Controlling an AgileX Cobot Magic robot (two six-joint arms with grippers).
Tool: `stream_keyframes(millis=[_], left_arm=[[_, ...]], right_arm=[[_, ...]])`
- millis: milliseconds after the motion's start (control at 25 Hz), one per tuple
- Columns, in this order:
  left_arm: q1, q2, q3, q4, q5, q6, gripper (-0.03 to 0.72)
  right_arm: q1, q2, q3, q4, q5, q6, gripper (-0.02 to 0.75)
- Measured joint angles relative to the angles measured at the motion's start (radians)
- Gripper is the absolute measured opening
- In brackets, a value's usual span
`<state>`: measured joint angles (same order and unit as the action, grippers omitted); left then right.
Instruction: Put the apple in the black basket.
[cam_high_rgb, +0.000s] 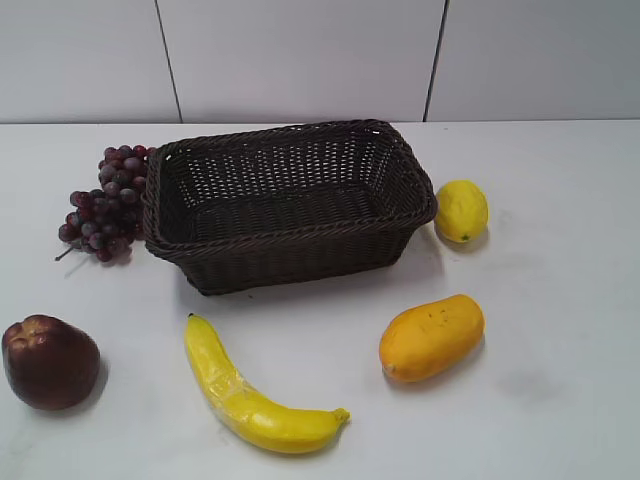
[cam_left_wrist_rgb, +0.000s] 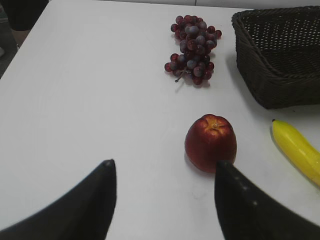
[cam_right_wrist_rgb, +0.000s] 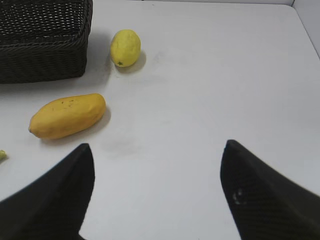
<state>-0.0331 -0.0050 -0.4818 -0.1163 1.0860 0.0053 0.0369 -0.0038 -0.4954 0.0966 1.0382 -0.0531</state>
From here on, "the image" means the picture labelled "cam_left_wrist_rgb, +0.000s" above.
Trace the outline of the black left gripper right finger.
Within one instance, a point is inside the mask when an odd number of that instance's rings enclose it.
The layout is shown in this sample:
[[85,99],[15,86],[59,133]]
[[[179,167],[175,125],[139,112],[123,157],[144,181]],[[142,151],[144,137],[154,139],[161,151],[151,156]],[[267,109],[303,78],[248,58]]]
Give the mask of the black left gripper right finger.
[[318,240],[320,227],[289,210],[232,164],[216,165],[214,201],[226,240]]

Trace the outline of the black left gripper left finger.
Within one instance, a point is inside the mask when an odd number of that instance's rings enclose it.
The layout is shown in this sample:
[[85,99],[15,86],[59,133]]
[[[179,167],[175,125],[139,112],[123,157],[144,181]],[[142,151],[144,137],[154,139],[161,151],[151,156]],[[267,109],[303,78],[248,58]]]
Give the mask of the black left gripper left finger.
[[115,161],[104,160],[61,198],[0,232],[2,240],[104,240],[117,202]]

